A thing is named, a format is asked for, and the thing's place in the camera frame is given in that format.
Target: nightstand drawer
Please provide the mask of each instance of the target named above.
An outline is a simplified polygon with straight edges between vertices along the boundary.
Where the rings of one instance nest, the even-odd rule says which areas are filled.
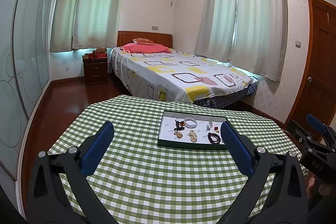
[[[89,74],[107,72],[107,64],[106,62],[84,64],[84,70]]]
[[[85,85],[107,83],[107,59],[84,62]]]

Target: white curtain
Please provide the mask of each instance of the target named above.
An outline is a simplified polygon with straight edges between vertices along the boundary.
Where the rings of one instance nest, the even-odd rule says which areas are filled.
[[[222,62],[230,57],[235,29],[237,0],[215,0],[209,47],[206,56]]]
[[[198,56],[204,56],[204,57],[207,56],[211,35],[214,5],[215,0],[204,1],[202,19],[199,25],[199,33],[194,50],[194,54]]]
[[[280,81],[287,44],[287,0],[238,0],[230,63]]]
[[[115,47],[120,1],[79,0],[72,48]]]
[[[51,52],[68,52],[72,50],[76,3],[77,0],[56,0],[51,28]]]

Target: blue gripper pad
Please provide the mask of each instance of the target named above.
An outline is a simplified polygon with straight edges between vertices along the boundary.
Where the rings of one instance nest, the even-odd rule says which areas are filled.
[[[220,127],[220,135],[239,171],[251,179],[254,174],[253,158],[238,138],[236,132],[227,122],[223,122]]]
[[[94,140],[92,145],[82,157],[82,175],[86,177],[93,175],[113,137],[113,124],[106,122],[103,128],[101,128],[101,132],[99,133],[98,137]]]
[[[317,120],[313,115],[308,114],[306,117],[306,122],[315,130],[320,132],[322,135],[324,135],[327,131],[326,126],[321,123],[319,120]]]

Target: jewelry tray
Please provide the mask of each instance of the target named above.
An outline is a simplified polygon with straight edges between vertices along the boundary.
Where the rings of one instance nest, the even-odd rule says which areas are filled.
[[[183,134],[183,137],[179,139],[174,135],[174,128],[176,128],[175,119],[181,122],[185,118],[195,119],[197,121],[197,126],[195,128],[184,127],[184,130],[179,130],[179,132]],[[209,131],[206,131],[207,125],[210,126],[209,122],[212,122],[213,126]],[[195,115],[185,112],[164,111],[157,137],[157,145],[195,150],[227,150],[222,139],[219,144],[212,144],[208,139],[208,133],[215,133],[221,138],[221,134],[215,132],[215,127],[218,127],[220,130],[223,122],[228,122],[230,127],[233,128],[231,123],[223,116]],[[197,141],[195,143],[190,140],[190,136],[188,135],[190,130],[194,130],[197,134]]]

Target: table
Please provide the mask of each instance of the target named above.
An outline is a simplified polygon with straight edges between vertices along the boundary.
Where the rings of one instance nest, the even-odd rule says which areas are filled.
[[[121,95],[87,107],[49,153],[64,153],[95,134],[108,120],[114,139],[96,172],[87,177],[100,201],[119,223],[216,223],[233,203],[247,177],[228,151],[158,147],[164,110],[222,115],[254,145],[269,152],[301,153],[275,122],[249,112],[218,110],[181,102],[158,102]],[[83,214],[65,175],[64,189],[74,210]],[[268,177],[252,215],[270,190]]]

